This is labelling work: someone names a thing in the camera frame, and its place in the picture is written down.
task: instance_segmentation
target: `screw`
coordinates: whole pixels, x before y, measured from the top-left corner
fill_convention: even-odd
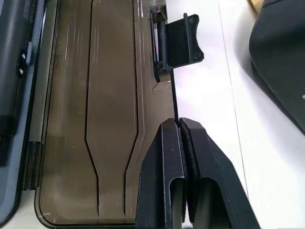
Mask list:
[[[194,54],[194,58],[195,59],[199,59],[201,57],[201,53],[200,52],[196,52],[195,54]]]

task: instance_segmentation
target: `groove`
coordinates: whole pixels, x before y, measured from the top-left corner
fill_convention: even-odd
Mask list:
[[[133,142],[133,146],[132,146],[132,150],[131,153],[129,155],[128,158],[128,162],[125,168],[125,172],[124,172],[124,203],[123,203],[123,211],[124,211],[124,215],[126,215],[126,173],[127,173],[127,169],[129,167],[129,163],[130,160],[132,158],[132,153],[134,150],[134,146],[135,143],[138,139],[138,135],[139,135],[139,117],[138,117],[138,83],[137,83],[137,61],[136,61],[136,44],[135,44],[135,21],[134,21],[134,0],[132,0],[132,31],[133,31],[133,58],[134,58],[134,84],[135,84],[135,110],[136,110],[136,125],[137,125],[137,134],[135,136],[134,142]]]
[[[54,22],[54,34],[53,34],[53,42],[52,42],[52,53],[51,53],[51,59],[50,59],[50,68],[49,68],[49,80],[47,84],[47,95],[45,100],[45,110],[44,110],[44,116],[43,116],[43,125],[42,125],[42,135],[41,135],[41,142],[44,140],[44,144],[47,144],[47,130],[48,130],[48,124],[49,124],[49,116],[50,116],[50,104],[51,104],[51,93],[52,93],[52,86],[53,86],[53,74],[54,74],[54,65],[55,65],[55,50],[56,50],[56,43],[57,43],[57,34],[58,34],[58,27],[59,27],[59,17],[60,17],[60,11],[61,11],[61,0],[58,0],[56,5],[56,16],[55,16],[55,22]],[[42,184],[42,177],[43,177],[43,168],[44,168],[44,154],[45,150],[42,153],[42,159],[41,159],[41,177],[40,177],[40,184]],[[45,221],[48,221],[45,216],[42,213],[41,210],[41,187],[39,187],[39,193],[38,193],[38,209],[40,212],[40,215],[43,217]]]
[[[90,76],[90,54],[91,54],[91,31],[92,31],[92,10],[93,10],[93,1],[91,1],[91,11],[90,11],[90,25],[89,25],[89,57],[88,57],[88,76],[87,76],[87,99],[86,99],[86,119],[85,119],[85,143],[88,149],[88,153],[90,156],[90,160],[96,175],[96,195],[97,195],[97,214],[100,216],[100,193],[99,193],[99,175],[96,170],[96,166],[94,164],[94,160],[88,145],[87,141],[87,123],[88,123],[88,99],[89,99],[89,76]]]

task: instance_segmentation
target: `white table surface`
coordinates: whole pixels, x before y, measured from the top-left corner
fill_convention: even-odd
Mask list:
[[[305,228],[305,136],[251,78],[247,0],[167,0],[169,22],[200,17],[202,63],[175,70],[180,117],[199,121],[232,161],[261,228]],[[34,191],[5,229],[42,229]]]

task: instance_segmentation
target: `black case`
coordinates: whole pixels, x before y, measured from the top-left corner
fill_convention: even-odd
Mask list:
[[[305,1],[265,0],[250,37],[260,77],[288,117],[305,131]]]

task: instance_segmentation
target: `latch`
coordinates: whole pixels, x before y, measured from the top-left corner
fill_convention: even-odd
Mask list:
[[[197,14],[167,22],[166,7],[151,8],[151,34],[154,75],[160,82],[160,74],[174,68],[201,62],[204,54],[200,49],[196,34],[199,23]]]

